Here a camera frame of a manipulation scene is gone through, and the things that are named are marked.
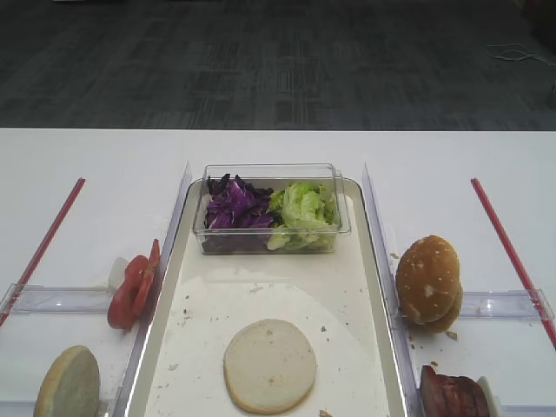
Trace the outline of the green lettuce pile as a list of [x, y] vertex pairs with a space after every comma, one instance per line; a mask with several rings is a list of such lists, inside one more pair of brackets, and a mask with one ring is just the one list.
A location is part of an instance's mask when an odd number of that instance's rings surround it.
[[268, 240], [268, 250], [333, 250], [339, 220], [330, 187], [292, 182], [271, 195], [268, 212], [275, 220], [275, 232]]

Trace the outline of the tomato slice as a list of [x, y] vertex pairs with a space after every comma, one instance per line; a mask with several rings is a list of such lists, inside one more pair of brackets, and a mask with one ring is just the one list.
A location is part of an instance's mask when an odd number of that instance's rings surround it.
[[134, 280], [136, 296], [132, 304], [132, 311], [135, 316], [140, 316], [144, 310], [160, 259], [159, 240], [154, 239], [149, 257], [138, 255], [133, 260], [136, 272]]
[[135, 316], [132, 311], [132, 304], [136, 296], [136, 287], [134, 285], [136, 272], [133, 260], [126, 267], [125, 280], [121, 287], [117, 289], [109, 305], [107, 314], [108, 324], [114, 329], [130, 331], [136, 318], [140, 317]]

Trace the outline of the front tomato slice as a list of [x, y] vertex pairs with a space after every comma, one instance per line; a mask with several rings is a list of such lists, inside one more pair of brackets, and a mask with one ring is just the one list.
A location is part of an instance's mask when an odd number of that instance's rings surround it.
[[125, 280], [121, 287], [117, 289], [109, 305], [107, 314], [108, 324], [114, 329], [130, 331], [136, 318], [140, 317], [135, 316], [132, 311], [132, 304], [136, 296], [136, 287], [134, 285], [136, 272], [133, 260], [126, 267]]

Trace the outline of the left clear acrylic divider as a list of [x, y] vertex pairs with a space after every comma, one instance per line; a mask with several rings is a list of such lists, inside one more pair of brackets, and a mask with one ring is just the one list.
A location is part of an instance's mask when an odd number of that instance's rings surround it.
[[152, 333], [153, 320], [156, 315], [160, 294], [178, 234], [183, 207], [187, 200], [187, 193], [191, 180], [191, 167], [189, 162], [186, 162], [175, 200], [175, 206], [162, 245], [161, 260], [155, 269], [153, 284], [149, 291], [144, 314], [139, 320], [136, 338], [128, 360], [128, 365], [125, 369], [122, 385], [118, 388], [117, 396], [109, 412], [109, 416], [129, 416], [132, 397], [136, 390], [137, 380], [146, 355], [150, 334]]

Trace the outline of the clear acrylic divider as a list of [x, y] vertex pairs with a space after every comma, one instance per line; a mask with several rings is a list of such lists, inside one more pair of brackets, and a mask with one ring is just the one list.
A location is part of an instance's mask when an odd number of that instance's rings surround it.
[[162, 245], [161, 260], [155, 269], [153, 284], [149, 291], [144, 314], [139, 320], [136, 338], [128, 360], [128, 365], [125, 369], [122, 385], [118, 388], [117, 396], [109, 412], [109, 416], [129, 416], [132, 397], [136, 390], [137, 380], [146, 355], [150, 334], [152, 333], [153, 320], [156, 315], [160, 294], [178, 234], [183, 207], [187, 200], [187, 193], [191, 180], [191, 167], [189, 162], [186, 162], [175, 200], [175, 206]]
[[419, 384], [415, 382], [414, 367], [411, 361], [407, 326], [400, 315], [394, 276], [390, 267], [381, 214], [377, 204], [377, 194], [366, 163], [362, 172], [362, 186], [403, 413], [404, 416], [423, 416]]

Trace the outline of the right clear acrylic divider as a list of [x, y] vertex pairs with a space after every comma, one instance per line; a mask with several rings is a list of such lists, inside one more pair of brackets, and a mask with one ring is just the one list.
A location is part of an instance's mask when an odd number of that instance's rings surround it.
[[414, 367], [411, 361], [407, 326], [400, 315], [394, 276], [390, 267], [381, 214], [377, 204], [377, 194], [366, 163], [362, 172], [362, 186], [403, 413], [404, 416], [423, 416], [419, 384], [415, 382]]

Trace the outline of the bottom bun slice on tray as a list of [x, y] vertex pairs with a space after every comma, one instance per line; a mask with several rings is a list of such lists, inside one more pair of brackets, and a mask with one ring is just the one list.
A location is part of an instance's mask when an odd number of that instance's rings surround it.
[[254, 322], [231, 339], [223, 355], [231, 400], [254, 414], [280, 414], [311, 392], [317, 361], [305, 334], [277, 319]]

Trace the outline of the sesame bun top front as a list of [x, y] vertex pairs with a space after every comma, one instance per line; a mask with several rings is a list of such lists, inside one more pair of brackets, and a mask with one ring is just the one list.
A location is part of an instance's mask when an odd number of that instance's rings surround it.
[[410, 321], [423, 326], [439, 320], [461, 287], [457, 252], [437, 235], [420, 238], [400, 258], [395, 286], [400, 309]]

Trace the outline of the sesame bun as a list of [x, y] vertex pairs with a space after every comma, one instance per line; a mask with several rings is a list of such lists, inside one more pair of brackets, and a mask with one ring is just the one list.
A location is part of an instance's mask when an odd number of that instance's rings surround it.
[[457, 252], [437, 235], [420, 238], [400, 258], [395, 286], [400, 309], [410, 321], [423, 326], [439, 320], [461, 287]]
[[437, 321], [429, 322], [423, 325], [426, 331], [439, 334], [446, 332], [460, 315], [461, 304], [463, 301], [463, 288], [460, 287], [457, 295], [454, 298], [453, 305], [448, 309], [445, 315]]

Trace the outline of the white onion piece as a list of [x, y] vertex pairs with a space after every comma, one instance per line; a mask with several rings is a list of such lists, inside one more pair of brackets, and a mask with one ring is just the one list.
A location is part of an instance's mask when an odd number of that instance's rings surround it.
[[117, 291], [117, 289], [119, 289], [123, 284], [125, 280], [125, 269], [128, 265], [129, 262], [122, 257], [115, 259], [108, 278], [108, 286], [111, 291]]

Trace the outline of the right red tape strip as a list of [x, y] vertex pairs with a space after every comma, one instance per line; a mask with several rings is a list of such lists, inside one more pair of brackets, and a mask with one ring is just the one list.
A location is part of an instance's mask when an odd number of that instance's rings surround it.
[[492, 203], [490, 203], [490, 200], [485, 190], [483, 189], [479, 179], [472, 178], [470, 180], [470, 183], [472, 184], [473, 190], [478, 196], [489, 221], [491, 222], [497, 236], [499, 237], [500, 243], [506, 251], [506, 254], [510, 262], [512, 263], [517, 276], [520, 278], [520, 282], [523, 288], [525, 289], [525, 291], [527, 291], [533, 306], [537, 310], [543, 328], [545, 329], [550, 342], [553, 344], [553, 346], [555, 346], [555, 325], [553, 319], [548, 313], [548, 304], [545, 301], [541, 300], [540, 291], [534, 286], [532, 279], [526, 271], [525, 265], [521, 261], [514, 245], [512, 244], [508, 234], [506, 233], [506, 230], [503, 227]]

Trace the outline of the red tape strip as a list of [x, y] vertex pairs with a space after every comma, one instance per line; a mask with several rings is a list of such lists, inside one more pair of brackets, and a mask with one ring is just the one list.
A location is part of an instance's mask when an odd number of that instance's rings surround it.
[[555, 325], [553, 319], [548, 313], [548, 304], [545, 301], [541, 300], [540, 291], [534, 286], [532, 279], [526, 271], [525, 265], [521, 261], [514, 245], [512, 244], [508, 234], [506, 233], [506, 230], [503, 227], [492, 203], [490, 203], [490, 200], [485, 190], [483, 189], [479, 179], [472, 178], [470, 180], [470, 183], [472, 184], [473, 190], [478, 196], [489, 221], [491, 222], [497, 236], [499, 237], [500, 243], [506, 251], [506, 254], [510, 262], [512, 263], [517, 276], [520, 278], [520, 282], [523, 288], [525, 289], [525, 291], [527, 291], [533, 306], [537, 310], [543, 328], [545, 329], [550, 342], [553, 344], [553, 346], [555, 346]]
[[1, 308], [1, 325], [3, 325], [8, 319], [8, 317], [10, 316], [10, 312], [13, 309], [16, 301], [18, 300], [19, 296], [25, 289], [27, 283], [30, 280], [30, 277], [35, 272], [36, 267], [42, 260], [51, 241], [56, 235], [57, 230], [60, 228], [63, 220], [65, 219], [66, 215], [69, 213], [73, 203], [75, 202], [76, 198], [79, 196], [79, 193], [83, 189], [83, 185], [85, 183], [86, 183], [85, 178], [80, 177], [77, 179], [73, 189], [70, 191], [62, 207], [58, 211], [54, 221], [51, 223], [49, 229], [47, 230], [44, 238], [41, 240], [35, 253], [31, 257], [27, 267], [23, 271], [19, 280], [15, 283], [14, 289], [10, 292], [10, 296], [9, 299], [7, 300], [6, 305]]

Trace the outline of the left red tape strip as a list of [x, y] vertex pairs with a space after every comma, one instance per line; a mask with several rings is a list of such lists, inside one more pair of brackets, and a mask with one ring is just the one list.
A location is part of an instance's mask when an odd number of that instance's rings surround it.
[[58, 211], [54, 221], [51, 223], [49, 229], [47, 230], [44, 238], [41, 240], [35, 253], [31, 257], [27, 267], [23, 271], [19, 280], [15, 283], [14, 289], [10, 292], [10, 296], [9, 299], [7, 300], [6, 305], [1, 308], [1, 325], [3, 325], [8, 319], [8, 317], [10, 316], [10, 312], [13, 309], [16, 301], [18, 300], [19, 296], [25, 289], [27, 283], [30, 280], [30, 277], [35, 272], [36, 267], [42, 260], [51, 241], [56, 235], [57, 230], [60, 228], [63, 220], [65, 219], [66, 215], [69, 213], [73, 203], [75, 202], [76, 198], [79, 196], [79, 193], [83, 189], [83, 185], [85, 183], [86, 183], [85, 178], [80, 177], [77, 179], [73, 189], [70, 191], [62, 207]]

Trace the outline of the upright bun slice left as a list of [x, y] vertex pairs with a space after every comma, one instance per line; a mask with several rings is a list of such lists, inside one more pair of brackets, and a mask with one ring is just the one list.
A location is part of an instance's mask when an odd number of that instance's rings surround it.
[[100, 373], [96, 357], [83, 345], [65, 349], [43, 379], [34, 416], [97, 416]]

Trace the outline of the left cross acrylic divider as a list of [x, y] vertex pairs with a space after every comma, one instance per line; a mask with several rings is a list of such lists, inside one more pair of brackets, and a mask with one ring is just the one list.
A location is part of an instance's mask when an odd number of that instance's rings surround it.
[[112, 292], [106, 287], [53, 288], [11, 284], [1, 314], [106, 314]]

